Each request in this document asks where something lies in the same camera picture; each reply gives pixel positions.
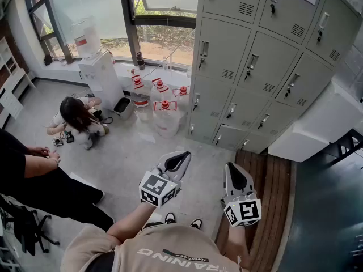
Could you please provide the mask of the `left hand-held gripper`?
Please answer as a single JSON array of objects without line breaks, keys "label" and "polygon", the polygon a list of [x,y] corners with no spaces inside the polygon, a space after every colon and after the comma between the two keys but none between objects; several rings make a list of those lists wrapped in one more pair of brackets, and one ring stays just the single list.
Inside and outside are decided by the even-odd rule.
[{"label": "left hand-held gripper", "polygon": [[189,151],[174,151],[163,155],[157,167],[147,171],[139,184],[141,201],[162,207],[175,198],[190,161]]}]

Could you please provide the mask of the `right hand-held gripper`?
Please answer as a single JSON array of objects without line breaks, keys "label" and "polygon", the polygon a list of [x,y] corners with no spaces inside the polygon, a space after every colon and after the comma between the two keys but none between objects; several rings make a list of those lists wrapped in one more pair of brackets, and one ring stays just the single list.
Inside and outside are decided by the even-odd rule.
[{"label": "right hand-held gripper", "polygon": [[261,200],[254,191],[252,176],[241,166],[225,165],[226,195],[222,199],[224,214],[232,227],[245,227],[261,219]]}]

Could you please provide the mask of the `person's right forearm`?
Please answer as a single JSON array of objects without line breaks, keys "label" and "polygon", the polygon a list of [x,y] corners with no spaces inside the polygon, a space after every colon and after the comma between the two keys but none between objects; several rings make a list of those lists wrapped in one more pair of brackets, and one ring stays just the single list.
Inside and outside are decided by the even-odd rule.
[{"label": "person's right forearm", "polygon": [[240,272],[250,272],[251,257],[246,243],[245,226],[229,227],[228,237],[221,254],[235,262]]}]

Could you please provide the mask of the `person's left forearm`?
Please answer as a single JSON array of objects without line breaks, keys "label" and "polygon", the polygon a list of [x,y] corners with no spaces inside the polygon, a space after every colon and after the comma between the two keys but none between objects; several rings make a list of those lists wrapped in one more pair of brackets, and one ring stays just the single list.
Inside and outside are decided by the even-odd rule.
[{"label": "person's left forearm", "polygon": [[118,239],[120,243],[134,238],[149,220],[155,209],[155,206],[147,202],[140,203],[134,211],[113,224],[107,231],[107,235]]}]

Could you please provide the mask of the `brown wooden plank step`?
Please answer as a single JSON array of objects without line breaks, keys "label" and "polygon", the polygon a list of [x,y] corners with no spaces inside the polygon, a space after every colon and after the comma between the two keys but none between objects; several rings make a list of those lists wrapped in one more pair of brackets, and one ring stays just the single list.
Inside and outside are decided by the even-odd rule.
[{"label": "brown wooden plank step", "polygon": [[289,234],[296,170],[290,160],[238,150],[235,162],[250,173],[261,198],[262,219],[246,227],[250,272],[277,272]]}]

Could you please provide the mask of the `clear water jug red cap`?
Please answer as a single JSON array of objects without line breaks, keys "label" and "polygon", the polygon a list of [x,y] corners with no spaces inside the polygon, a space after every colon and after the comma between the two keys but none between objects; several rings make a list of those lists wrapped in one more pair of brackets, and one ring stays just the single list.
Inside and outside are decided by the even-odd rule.
[{"label": "clear water jug red cap", "polygon": [[163,101],[172,99],[172,92],[168,85],[164,84],[161,78],[152,80],[153,86],[150,91],[151,102]]},{"label": "clear water jug red cap", "polygon": [[155,101],[153,104],[153,124],[157,133],[163,138],[175,136],[184,117],[185,112],[179,108],[175,100]]},{"label": "clear water jug red cap", "polygon": [[137,116],[141,121],[150,121],[152,119],[151,85],[148,82],[144,82],[138,74],[132,76],[131,80],[130,96]]},{"label": "clear water jug red cap", "polygon": [[178,110],[180,110],[182,115],[186,115],[189,106],[189,94],[190,86],[182,86],[180,88],[175,88],[172,90],[175,101],[177,102]]}]

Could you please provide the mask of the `grey waste bin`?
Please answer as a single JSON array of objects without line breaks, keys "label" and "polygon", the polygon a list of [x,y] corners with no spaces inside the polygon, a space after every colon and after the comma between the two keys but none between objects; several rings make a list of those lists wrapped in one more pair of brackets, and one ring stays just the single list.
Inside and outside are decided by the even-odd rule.
[{"label": "grey waste bin", "polygon": [[130,98],[122,97],[114,106],[113,111],[122,119],[128,120],[133,113],[133,103]]}]

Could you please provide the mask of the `person's beige shirt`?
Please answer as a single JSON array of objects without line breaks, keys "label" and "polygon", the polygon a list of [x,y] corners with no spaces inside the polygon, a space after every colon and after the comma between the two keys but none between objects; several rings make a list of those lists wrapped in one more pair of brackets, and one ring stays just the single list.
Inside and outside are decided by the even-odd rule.
[{"label": "person's beige shirt", "polygon": [[249,272],[243,257],[222,255],[203,231],[180,224],[143,229],[121,243],[86,227],[66,249],[61,272]]}]

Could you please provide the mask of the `white window sill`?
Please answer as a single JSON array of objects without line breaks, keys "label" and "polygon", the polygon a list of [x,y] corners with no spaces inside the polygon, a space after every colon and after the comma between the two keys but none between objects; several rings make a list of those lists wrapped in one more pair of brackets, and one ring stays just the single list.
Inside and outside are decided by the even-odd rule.
[{"label": "white window sill", "polygon": [[[60,61],[54,61],[47,66],[42,60],[39,61],[34,58],[31,61],[27,61],[27,65],[35,78],[89,88],[85,79],[80,77],[78,62],[73,62],[70,65],[63,65]],[[136,70],[136,74],[139,74],[144,82],[151,82],[154,79],[160,78],[164,84],[171,88],[180,88],[182,86],[188,87],[191,85],[191,79],[187,77],[187,73],[181,71],[170,71],[161,67],[156,69],[151,66],[146,66],[145,70],[141,71],[129,63],[121,62],[115,63],[114,68],[124,90],[129,89],[131,86],[131,71],[133,69]]]}]

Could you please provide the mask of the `white box-shaped beam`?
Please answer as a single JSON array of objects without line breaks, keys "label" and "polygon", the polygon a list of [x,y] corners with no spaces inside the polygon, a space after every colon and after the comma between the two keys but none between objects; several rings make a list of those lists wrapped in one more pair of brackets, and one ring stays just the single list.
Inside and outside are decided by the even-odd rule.
[{"label": "white box-shaped beam", "polygon": [[268,147],[268,153],[303,162],[362,120],[363,105],[338,84],[330,82],[303,115]]}]

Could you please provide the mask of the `white water dispenser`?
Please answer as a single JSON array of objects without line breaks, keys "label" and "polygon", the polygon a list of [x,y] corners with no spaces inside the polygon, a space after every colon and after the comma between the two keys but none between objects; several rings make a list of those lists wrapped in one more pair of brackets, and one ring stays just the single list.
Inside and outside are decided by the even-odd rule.
[{"label": "white water dispenser", "polygon": [[113,111],[124,93],[109,52],[99,53],[91,59],[82,59],[78,66],[93,94],[101,99],[103,108]]}]

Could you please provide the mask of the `dark-framed window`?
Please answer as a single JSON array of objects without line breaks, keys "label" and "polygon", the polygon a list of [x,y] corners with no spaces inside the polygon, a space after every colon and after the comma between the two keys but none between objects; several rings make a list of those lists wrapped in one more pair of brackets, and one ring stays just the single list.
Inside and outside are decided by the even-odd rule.
[{"label": "dark-framed window", "polygon": [[101,50],[117,60],[155,65],[192,64],[197,0],[25,0],[45,55],[66,62],[80,59],[72,26],[94,21]]}]

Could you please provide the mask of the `black office chair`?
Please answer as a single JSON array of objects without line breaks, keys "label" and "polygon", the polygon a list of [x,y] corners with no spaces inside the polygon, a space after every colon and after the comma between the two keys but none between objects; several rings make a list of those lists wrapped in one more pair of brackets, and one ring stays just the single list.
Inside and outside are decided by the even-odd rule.
[{"label": "black office chair", "polygon": [[51,214],[46,214],[42,220],[39,220],[37,210],[28,210],[25,206],[9,203],[0,195],[0,219],[5,228],[7,224],[13,224],[14,235],[24,253],[28,252],[35,256],[36,243],[39,244],[43,253],[49,253],[49,249],[44,248],[42,239],[52,245],[60,246],[59,241],[49,238],[43,230],[45,222],[52,219]]}]

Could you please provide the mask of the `white shelving unit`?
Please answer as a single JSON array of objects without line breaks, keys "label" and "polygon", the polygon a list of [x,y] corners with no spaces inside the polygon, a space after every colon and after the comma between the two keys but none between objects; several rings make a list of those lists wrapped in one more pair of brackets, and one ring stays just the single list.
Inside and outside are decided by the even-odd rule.
[{"label": "white shelving unit", "polygon": [[0,128],[11,116],[17,119],[23,105],[19,101],[27,87],[36,88],[29,75],[17,63],[5,37],[0,39]]}]

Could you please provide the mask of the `black steel frame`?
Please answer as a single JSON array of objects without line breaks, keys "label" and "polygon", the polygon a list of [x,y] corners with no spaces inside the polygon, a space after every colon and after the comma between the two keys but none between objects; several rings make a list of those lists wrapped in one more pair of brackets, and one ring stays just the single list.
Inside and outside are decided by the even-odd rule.
[{"label": "black steel frame", "polygon": [[332,161],[327,163],[328,166],[332,166],[362,148],[363,135],[354,129],[351,129],[336,142],[329,143],[329,145],[322,150],[322,153],[334,157]]}]

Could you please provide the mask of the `silver foil-wrapped duct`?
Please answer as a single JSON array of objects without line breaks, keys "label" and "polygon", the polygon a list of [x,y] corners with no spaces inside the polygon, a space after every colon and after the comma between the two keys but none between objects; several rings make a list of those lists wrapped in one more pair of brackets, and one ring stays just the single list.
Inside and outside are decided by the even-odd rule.
[{"label": "silver foil-wrapped duct", "polygon": [[332,81],[363,103],[363,26],[340,62]]}]

